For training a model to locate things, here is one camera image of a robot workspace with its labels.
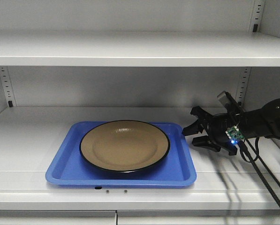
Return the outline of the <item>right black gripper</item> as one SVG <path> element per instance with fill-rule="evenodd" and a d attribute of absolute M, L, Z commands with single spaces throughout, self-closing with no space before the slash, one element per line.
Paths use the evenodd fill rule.
<path fill-rule="evenodd" d="M 192 145 L 195 147 L 205 148 L 214 152 L 220 152 L 221 149 L 228 151 L 230 156 L 237 154 L 237 147 L 240 150 L 245 149 L 243 139 L 236 140 L 229 138 L 227 131 L 233 126 L 237 126 L 242 113 L 224 113 L 222 115 L 213 116 L 201 107 L 192 108 L 191 114 L 197 116 L 197 120 L 191 125 L 183 128 L 184 136 L 196 135 L 206 131 L 207 135 L 195 137 L 192 140 Z"/>

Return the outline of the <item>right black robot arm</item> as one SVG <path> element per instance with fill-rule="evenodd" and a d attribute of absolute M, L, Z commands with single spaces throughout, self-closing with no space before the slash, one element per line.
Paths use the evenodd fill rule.
<path fill-rule="evenodd" d="M 226 134 L 233 126 L 237 126 L 247 139 L 265 137 L 280 140 L 280 98 L 249 112 L 244 112 L 234 100 L 226 100 L 223 106 L 227 113 L 220 115 L 212 115 L 199 106 L 192 108 L 190 114 L 196 116 L 197 120 L 185 127 L 182 134 L 189 136 L 203 131 L 207 133 L 205 136 L 194 138 L 192 145 L 215 152 L 225 149 L 229 155 L 234 156 L 237 154 L 237 148 Z"/>

